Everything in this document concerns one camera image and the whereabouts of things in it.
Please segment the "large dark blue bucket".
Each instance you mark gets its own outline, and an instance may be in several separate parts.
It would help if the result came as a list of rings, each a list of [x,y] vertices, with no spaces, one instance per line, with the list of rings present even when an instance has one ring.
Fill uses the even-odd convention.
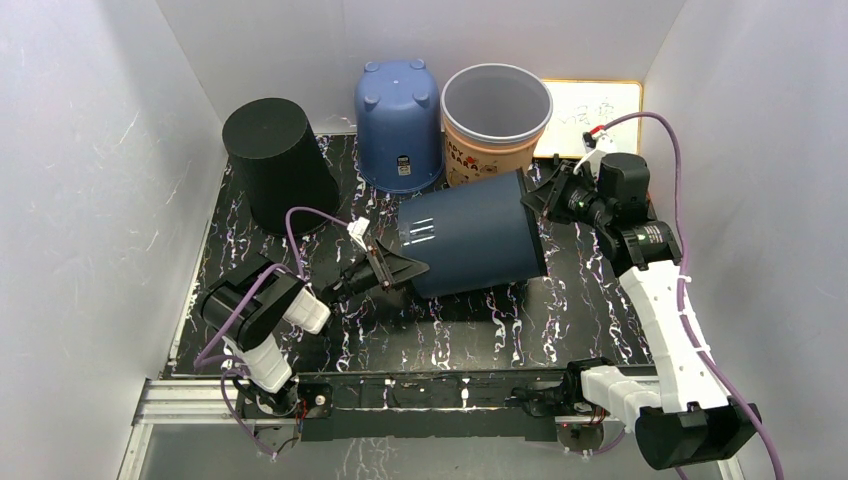
[[[525,175],[516,169],[400,203],[401,254],[429,270],[412,280],[435,298],[548,274],[538,222],[522,203]]]

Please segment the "light blue plastic bucket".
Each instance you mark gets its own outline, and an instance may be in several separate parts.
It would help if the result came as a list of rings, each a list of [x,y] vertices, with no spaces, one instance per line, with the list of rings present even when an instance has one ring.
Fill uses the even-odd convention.
[[[366,63],[354,107],[359,172],[369,185],[405,194],[439,178],[440,90],[424,60]]]

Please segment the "black ribbed plastic bucket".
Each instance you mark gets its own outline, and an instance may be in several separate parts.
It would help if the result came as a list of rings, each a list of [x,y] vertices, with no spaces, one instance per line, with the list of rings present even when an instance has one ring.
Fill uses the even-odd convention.
[[[222,140],[253,220],[265,232],[308,234],[326,222],[295,212],[286,224],[285,215],[293,207],[337,213],[338,182],[297,103],[275,97],[248,102],[225,120]]]

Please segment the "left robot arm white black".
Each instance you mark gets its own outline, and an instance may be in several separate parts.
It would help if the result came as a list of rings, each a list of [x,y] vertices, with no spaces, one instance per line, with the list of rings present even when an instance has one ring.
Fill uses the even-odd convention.
[[[284,265],[256,254],[222,276],[202,298],[200,316],[215,336],[193,365],[200,369],[228,361],[235,372],[227,380],[245,399],[271,415],[288,416],[300,399],[294,370],[274,336],[277,325],[285,321],[318,335],[340,304],[376,287],[401,288],[429,270],[423,261],[368,240],[354,263],[316,293]]]

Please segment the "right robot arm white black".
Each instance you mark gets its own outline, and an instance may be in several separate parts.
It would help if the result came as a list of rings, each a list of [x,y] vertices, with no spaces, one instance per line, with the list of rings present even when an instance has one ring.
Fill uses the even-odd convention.
[[[523,196],[544,219],[593,228],[639,317],[655,370],[648,384],[604,357],[572,361],[560,386],[529,398],[611,415],[635,434],[655,470],[727,460],[755,434],[759,411],[730,393],[703,359],[707,346],[678,287],[682,250],[672,227],[656,217],[649,183],[644,158],[611,153],[597,174],[588,163],[561,161]]]

